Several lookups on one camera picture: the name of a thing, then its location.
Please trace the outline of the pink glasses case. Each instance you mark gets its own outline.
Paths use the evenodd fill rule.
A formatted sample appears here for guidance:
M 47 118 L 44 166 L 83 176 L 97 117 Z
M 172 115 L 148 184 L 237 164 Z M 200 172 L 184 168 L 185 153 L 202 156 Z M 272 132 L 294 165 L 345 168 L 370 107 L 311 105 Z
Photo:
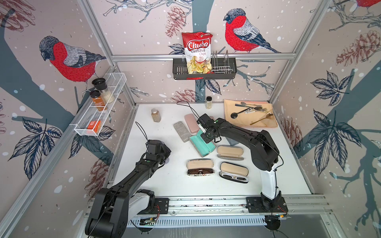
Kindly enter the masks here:
M 187 123 L 190 133 L 197 134 L 199 131 L 199 127 L 198 127 L 195 116 L 193 114 L 187 114 L 184 116 L 184 119 Z

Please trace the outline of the grey teal glasses case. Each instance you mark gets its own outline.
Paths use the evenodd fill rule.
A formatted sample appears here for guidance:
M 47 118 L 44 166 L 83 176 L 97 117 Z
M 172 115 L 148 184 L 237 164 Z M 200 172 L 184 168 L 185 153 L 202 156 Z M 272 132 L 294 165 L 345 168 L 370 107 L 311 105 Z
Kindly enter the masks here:
M 228 137 L 226 137 L 226 140 L 228 141 L 230 146 L 236 146 L 236 145 L 239 144 L 239 142 L 237 142 L 237 141 L 235 141 L 235 140 L 233 140 L 231 138 L 228 138 Z

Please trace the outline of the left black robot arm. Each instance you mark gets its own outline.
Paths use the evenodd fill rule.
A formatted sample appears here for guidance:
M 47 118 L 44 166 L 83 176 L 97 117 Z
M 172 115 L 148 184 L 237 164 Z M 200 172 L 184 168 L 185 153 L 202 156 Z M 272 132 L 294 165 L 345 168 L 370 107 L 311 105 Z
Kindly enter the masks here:
M 85 234 L 95 238 L 120 238 L 128 222 L 139 212 L 154 206 L 154 192 L 139 189 L 163 166 L 171 154 L 165 143 L 148 140 L 133 171 L 111 188 L 102 188 L 95 195 Z

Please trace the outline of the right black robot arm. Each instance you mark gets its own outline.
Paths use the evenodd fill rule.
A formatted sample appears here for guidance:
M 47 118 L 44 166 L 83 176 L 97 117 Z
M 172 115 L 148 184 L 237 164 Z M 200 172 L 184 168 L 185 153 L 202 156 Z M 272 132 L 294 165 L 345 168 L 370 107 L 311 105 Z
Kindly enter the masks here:
M 270 133 L 265 130 L 250 131 L 235 126 L 222 118 L 214 121 L 207 114 L 200 116 L 197 124 L 202 131 L 201 138 L 206 143 L 223 136 L 250 149 L 252 163 L 261 171 L 262 207 L 268 212 L 277 208 L 282 195 L 278 188 L 276 172 L 284 162 Z

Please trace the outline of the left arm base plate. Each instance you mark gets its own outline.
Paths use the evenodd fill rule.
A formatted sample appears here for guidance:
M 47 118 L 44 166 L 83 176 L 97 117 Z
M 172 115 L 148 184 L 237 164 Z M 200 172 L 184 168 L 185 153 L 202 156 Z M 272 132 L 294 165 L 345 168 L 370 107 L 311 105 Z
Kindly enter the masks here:
M 168 214 L 169 210 L 169 201 L 168 198 L 156 198 L 153 201 L 149 202 L 148 207 L 141 211 L 142 215 L 157 215 L 157 214 Z

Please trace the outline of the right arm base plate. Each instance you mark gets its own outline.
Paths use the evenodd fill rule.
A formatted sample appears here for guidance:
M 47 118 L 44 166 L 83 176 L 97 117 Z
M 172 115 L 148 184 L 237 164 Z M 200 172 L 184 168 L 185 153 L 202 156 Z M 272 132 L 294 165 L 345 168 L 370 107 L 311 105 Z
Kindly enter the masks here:
M 288 213 L 285 199 L 280 195 L 271 200 L 267 197 L 246 197 L 246 209 L 249 213 Z

